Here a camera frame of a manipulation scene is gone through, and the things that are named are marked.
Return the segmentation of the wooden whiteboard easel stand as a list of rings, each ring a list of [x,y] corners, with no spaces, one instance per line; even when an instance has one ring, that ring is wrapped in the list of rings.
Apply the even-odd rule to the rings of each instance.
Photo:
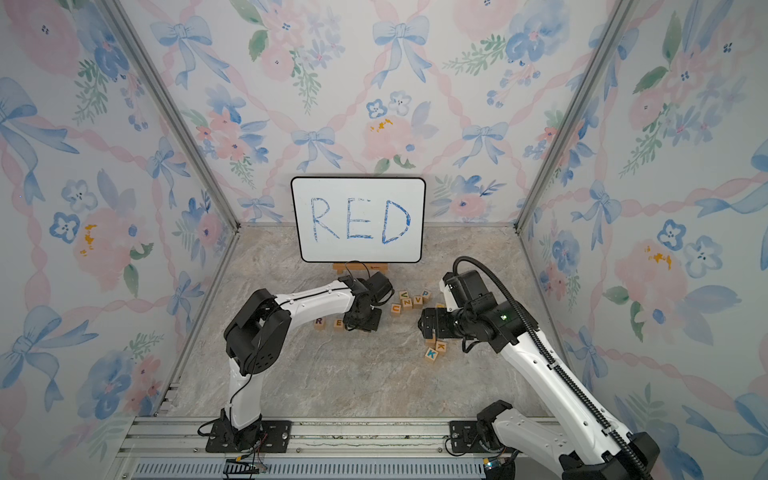
[[[344,272],[363,272],[366,275],[372,275],[374,272],[382,272],[386,274],[389,270],[387,263],[361,263],[361,262],[346,262],[346,263],[333,263],[332,268],[338,275],[342,275]]]

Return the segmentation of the aluminium corner post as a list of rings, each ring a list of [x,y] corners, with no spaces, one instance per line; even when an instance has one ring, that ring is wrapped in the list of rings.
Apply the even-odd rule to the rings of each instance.
[[[135,63],[139,73],[143,76],[162,118],[167,122],[171,133],[186,154],[202,185],[207,189],[214,205],[224,215],[228,226],[237,232],[241,226],[240,222],[236,219],[232,207],[214,177],[213,171],[200,154],[192,133],[186,126],[180,110],[168,88],[164,85],[160,72],[140,40],[122,4],[112,0],[98,0],[95,4],[104,15],[107,24],[126,48],[129,59]]]
[[[534,217],[534,211],[537,202],[541,195],[544,193],[545,187],[549,181],[550,176],[557,168],[560,155],[565,150],[571,135],[577,130],[582,115],[586,110],[594,90],[596,83],[600,80],[603,71],[606,69],[608,61],[615,53],[616,47],[627,29],[627,23],[631,16],[636,2],[632,0],[617,1],[615,8],[608,17],[605,28],[602,35],[599,37],[599,43],[593,50],[592,57],[584,71],[584,76],[580,82],[578,88],[574,92],[574,96],[565,110],[563,124],[559,133],[555,136],[552,147],[545,157],[541,169],[539,170],[531,190],[526,197],[525,204],[518,215],[515,223],[515,232],[522,234],[527,225]]]

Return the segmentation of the aluminium right corner post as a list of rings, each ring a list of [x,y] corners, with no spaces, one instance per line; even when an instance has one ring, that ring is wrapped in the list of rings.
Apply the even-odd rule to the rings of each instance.
[[[582,115],[586,110],[594,90],[596,83],[600,80],[603,71],[606,69],[608,61],[615,53],[616,47],[627,29],[627,23],[631,16],[636,2],[632,0],[617,1],[615,8],[608,17],[605,28],[602,35],[599,37],[599,43],[593,50],[592,57],[584,71],[584,76],[580,82],[578,88],[574,92],[574,96],[565,110],[563,124],[559,133],[555,136],[552,147],[545,157],[541,169],[539,170],[531,190],[526,197],[525,204],[518,215],[515,223],[515,232],[522,234],[527,225],[534,217],[534,211],[537,202],[541,195],[544,193],[545,187],[549,181],[550,176],[557,168],[560,155],[565,150],[571,135],[577,130]]]

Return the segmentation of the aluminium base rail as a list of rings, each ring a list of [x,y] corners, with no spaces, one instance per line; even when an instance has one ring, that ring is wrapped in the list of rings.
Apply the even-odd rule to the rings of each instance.
[[[254,453],[211,453],[202,417],[133,421],[109,479],[483,479],[513,458],[520,479],[552,479],[542,461],[507,449],[459,453],[446,418],[294,418]]]

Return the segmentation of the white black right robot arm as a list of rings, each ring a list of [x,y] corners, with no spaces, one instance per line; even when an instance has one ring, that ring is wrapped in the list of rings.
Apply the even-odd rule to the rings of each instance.
[[[478,270],[446,273],[445,304],[422,311],[426,338],[459,339],[464,351],[487,344],[535,390],[554,415],[554,430],[498,400],[478,415],[491,449],[517,450],[562,479],[648,479],[660,455],[646,432],[611,414],[555,352],[533,316],[508,290],[498,302]]]

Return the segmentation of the wooden block letter K teal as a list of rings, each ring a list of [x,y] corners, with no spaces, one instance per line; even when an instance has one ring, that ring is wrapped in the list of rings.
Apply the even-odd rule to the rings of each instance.
[[[436,361],[439,356],[439,352],[435,350],[434,348],[428,347],[425,352],[425,358],[427,360],[430,360],[432,362]]]

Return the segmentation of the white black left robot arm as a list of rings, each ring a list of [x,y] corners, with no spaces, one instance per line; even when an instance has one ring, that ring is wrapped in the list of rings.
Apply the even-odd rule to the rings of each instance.
[[[373,332],[382,306],[394,293],[390,280],[376,272],[368,278],[347,274],[290,294],[266,289],[251,294],[223,332],[230,368],[224,412],[232,429],[245,432],[260,423],[266,371],[279,360],[296,329],[334,317],[346,330]]]

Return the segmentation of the aluminium left corner post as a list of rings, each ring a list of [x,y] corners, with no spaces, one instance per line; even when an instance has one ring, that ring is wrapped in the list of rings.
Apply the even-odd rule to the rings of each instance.
[[[162,118],[167,122],[171,133],[186,154],[202,185],[207,189],[214,205],[224,215],[228,226],[237,232],[241,226],[240,222],[236,219],[232,207],[214,177],[213,171],[200,154],[192,133],[186,126],[180,110],[168,88],[164,85],[160,72],[140,40],[122,4],[112,0],[98,0],[95,4],[104,15],[107,24],[126,48],[129,59],[135,63],[139,73],[143,76]]]

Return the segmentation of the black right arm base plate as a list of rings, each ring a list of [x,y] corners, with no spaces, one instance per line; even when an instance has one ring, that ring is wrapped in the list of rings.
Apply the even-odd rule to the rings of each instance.
[[[491,457],[518,454],[519,450],[504,446],[494,437],[489,427],[478,429],[476,420],[451,420],[445,438],[445,449],[454,456],[483,454]]]

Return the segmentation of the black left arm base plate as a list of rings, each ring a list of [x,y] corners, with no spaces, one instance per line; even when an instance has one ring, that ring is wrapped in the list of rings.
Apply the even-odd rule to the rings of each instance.
[[[243,429],[235,429],[228,420],[216,419],[206,434],[206,453],[286,453],[291,438],[289,420],[257,420]]]

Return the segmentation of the whiteboard with blue RED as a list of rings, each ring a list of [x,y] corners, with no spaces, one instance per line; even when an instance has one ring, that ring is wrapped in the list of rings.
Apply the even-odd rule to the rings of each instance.
[[[291,181],[302,260],[418,263],[426,182],[418,177],[311,177]]]

